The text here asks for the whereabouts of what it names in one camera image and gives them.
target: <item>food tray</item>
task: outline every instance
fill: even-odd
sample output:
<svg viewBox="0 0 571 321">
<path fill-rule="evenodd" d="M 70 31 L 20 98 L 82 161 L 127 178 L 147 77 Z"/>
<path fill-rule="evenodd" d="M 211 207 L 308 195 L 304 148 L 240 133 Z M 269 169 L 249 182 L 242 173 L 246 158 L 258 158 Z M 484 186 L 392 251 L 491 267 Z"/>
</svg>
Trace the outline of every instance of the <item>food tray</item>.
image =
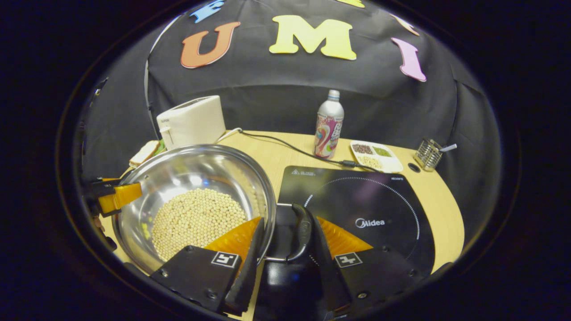
<svg viewBox="0 0 571 321">
<path fill-rule="evenodd" d="M 403 171 L 403 164 L 400 163 L 395 153 L 385 145 L 352 141 L 350 146 L 357 162 L 361 165 L 370 166 L 382 172 Z"/>
</svg>

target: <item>pile of soybeans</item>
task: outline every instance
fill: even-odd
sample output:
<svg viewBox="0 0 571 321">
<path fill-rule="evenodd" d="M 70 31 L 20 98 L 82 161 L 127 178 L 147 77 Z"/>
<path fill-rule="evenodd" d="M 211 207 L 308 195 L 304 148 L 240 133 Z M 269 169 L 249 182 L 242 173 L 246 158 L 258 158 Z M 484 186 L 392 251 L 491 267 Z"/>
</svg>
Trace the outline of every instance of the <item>pile of soybeans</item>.
<svg viewBox="0 0 571 321">
<path fill-rule="evenodd" d="M 183 247 L 205 247 L 245 221 L 242 207 L 230 195 L 208 188 L 192 190 L 159 209 L 152 242 L 159 257 L 168 261 Z"/>
</svg>

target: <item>midea logo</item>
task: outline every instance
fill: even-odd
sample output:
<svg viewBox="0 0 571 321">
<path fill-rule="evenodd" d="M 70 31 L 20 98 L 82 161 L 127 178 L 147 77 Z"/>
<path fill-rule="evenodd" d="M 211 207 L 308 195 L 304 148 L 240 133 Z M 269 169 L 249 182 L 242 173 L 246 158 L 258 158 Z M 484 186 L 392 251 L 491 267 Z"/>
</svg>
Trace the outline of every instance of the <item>midea logo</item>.
<svg viewBox="0 0 571 321">
<path fill-rule="evenodd" d="M 385 225 L 383 220 L 365 220 L 364 218 L 358 218 L 355 220 L 355 226 L 358 228 L 368 227 L 368 226 L 378 226 Z"/>
</svg>

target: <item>screw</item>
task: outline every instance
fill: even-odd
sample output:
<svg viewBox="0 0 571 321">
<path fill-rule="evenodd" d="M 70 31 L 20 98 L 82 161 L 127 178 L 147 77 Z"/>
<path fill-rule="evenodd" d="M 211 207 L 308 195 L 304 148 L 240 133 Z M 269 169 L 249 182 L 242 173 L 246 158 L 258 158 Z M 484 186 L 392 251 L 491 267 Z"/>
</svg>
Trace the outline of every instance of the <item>screw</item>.
<svg viewBox="0 0 571 321">
<path fill-rule="evenodd" d="M 214 300 L 218 297 L 218 294 L 216 292 L 213 292 L 213 290 L 206 290 L 206 297 Z"/>
</svg>

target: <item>slice of bread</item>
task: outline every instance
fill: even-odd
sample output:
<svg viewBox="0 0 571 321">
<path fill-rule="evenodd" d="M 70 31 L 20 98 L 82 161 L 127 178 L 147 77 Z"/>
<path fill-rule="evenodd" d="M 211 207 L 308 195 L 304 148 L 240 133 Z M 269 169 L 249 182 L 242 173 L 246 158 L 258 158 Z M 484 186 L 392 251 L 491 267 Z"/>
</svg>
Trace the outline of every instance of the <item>slice of bread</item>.
<svg viewBox="0 0 571 321">
<path fill-rule="evenodd" d="M 159 145 L 159 141 L 147 142 L 141 150 L 139 150 L 139 152 L 129 160 L 129 165 L 132 167 L 139 167 L 142 163 L 152 157 L 159 148 Z"/>
</svg>

